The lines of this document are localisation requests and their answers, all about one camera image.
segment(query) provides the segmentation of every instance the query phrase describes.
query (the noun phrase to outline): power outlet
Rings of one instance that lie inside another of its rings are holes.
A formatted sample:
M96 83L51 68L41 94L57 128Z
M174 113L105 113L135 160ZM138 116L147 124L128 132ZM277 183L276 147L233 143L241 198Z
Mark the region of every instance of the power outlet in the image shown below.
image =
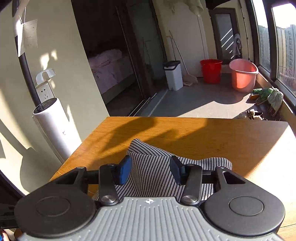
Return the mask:
M52 89L49 86L48 82L38 86L36 90L41 103L46 101L47 99L54 98L54 93L52 92Z

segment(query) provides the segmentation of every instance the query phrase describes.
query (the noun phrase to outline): floor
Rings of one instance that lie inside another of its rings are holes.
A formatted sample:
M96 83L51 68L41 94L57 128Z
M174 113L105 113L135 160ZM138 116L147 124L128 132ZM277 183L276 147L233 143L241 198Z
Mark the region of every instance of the floor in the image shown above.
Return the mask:
M202 78L198 80L198 84L183 86L178 91L166 91L157 106L141 116L234 118L252 108L261 111L248 102L250 94L232 88L230 74L222 74L221 83L216 85L205 84Z
M106 104L110 116L128 116L143 100L137 82Z

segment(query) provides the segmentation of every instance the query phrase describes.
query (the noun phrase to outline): mop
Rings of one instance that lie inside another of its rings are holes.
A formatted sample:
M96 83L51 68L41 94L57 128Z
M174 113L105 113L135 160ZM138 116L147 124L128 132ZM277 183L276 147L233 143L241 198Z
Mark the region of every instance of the mop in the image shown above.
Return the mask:
M175 39L174 39L174 37L173 37L173 35L172 35L172 33L171 33L170 30L169 30L169 32L170 32L170 38L171 38L171 40L174 41L174 43L175 43L175 45L176 45L176 47L177 47L177 50L178 50L178 52L179 52L179 54L180 54L180 57L181 57L181 59L182 59L182 62L183 62L183 64L184 64L185 70L186 70L186 74L183 76L183 84L184 84L184 85L187 85L187 86L190 86L192 83L198 83L197 78L196 78L195 76L189 74L189 72L188 72L188 70L187 70L187 67L186 67L186 65L185 65L184 59L183 59L183 57L182 57L182 55L181 55L181 52L180 52L180 50L179 50L179 48L178 48L178 45L177 45L177 43L176 43L176 41L175 41Z

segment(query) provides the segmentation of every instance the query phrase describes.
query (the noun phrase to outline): window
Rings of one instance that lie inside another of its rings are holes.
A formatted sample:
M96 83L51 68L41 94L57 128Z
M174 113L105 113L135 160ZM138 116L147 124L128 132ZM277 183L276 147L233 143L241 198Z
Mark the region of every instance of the window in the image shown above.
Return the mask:
M269 32L264 5L262 0L253 0L253 5L258 25L260 64L270 72Z
M272 8L278 43L278 79L296 96L296 9L291 4Z
M217 57L223 64L235 59L233 55L234 36L239 34L234 8L215 8L210 10L216 43Z

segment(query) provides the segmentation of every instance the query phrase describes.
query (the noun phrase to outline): striped cloth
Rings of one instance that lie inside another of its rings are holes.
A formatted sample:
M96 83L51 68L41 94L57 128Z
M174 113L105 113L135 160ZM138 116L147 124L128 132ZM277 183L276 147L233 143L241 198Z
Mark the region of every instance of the striped cloth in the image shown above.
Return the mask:
M134 139L127 154L132 158L132 170L126 184L116 186L118 197L121 200L128 197L167 197L175 196L179 201L184 186L178 186L170 172L170 157L167 151ZM232 163L225 158L212 157L203 160L192 160L178 157L183 164L194 163L204 170L215 170L216 166L232 169ZM212 184L202 184L202 200L213 194ZM99 199L98 192L93 196Z

